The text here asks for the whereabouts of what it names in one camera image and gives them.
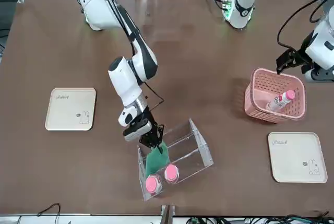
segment table surface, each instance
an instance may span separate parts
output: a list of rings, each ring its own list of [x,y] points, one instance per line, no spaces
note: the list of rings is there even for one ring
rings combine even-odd
[[[121,29],[94,32],[76,0],[26,0],[15,19],[0,66],[0,212],[37,213],[52,203],[62,213],[280,216],[334,211],[331,84],[305,84],[307,115],[299,122],[266,124],[243,112],[253,70],[275,69],[285,50],[276,43],[282,23],[310,0],[257,0],[242,31],[222,22],[212,0],[119,0],[132,15],[159,69],[149,81],[165,98],[154,117],[166,128],[191,117],[214,165],[144,203],[137,145],[127,143],[117,119],[123,108],[108,66],[130,57]],[[282,41],[298,48],[312,31],[312,8],[291,21]],[[302,78],[300,69],[289,70]],[[55,87],[97,91],[88,132],[48,132],[44,122]],[[149,103],[154,96],[144,89]],[[270,132],[315,132],[328,172],[325,184],[277,183],[271,174]]]

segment transparent container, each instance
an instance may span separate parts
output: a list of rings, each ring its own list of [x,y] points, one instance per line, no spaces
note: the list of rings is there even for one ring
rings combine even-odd
[[[168,147],[171,164],[178,167],[178,181],[175,184],[169,184],[165,179],[162,179],[162,190],[158,194],[150,194],[145,187],[146,156],[150,149],[145,146],[138,146],[139,181],[145,201],[168,191],[171,187],[176,187],[184,180],[213,165],[209,147],[192,119],[189,119],[185,124],[165,131],[163,141]],[[157,172],[162,178],[164,178],[166,167],[167,165]]]

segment green cloth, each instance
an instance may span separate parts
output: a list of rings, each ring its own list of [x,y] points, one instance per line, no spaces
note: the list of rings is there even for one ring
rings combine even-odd
[[[170,163],[169,156],[168,156],[168,149],[165,142],[162,142],[159,147],[162,148],[162,154],[160,153],[159,149],[153,148],[152,151],[148,154],[146,158],[146,178],[156,173],[159,169],[165,167],[167,164]]]

